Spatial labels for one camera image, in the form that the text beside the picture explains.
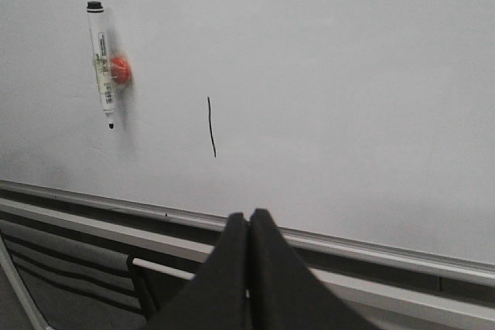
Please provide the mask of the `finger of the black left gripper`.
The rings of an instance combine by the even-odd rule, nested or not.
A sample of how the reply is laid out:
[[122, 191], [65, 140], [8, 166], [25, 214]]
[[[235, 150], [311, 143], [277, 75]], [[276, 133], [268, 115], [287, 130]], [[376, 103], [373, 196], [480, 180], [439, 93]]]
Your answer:
[[255, 329], [377, 328], [310, 271], [266, 209], [251, 215], [247, 282]]
[[228, 216], [216, 246], [194, 278], [145, 326], [146, 329], [245, 329], [248, 224]]

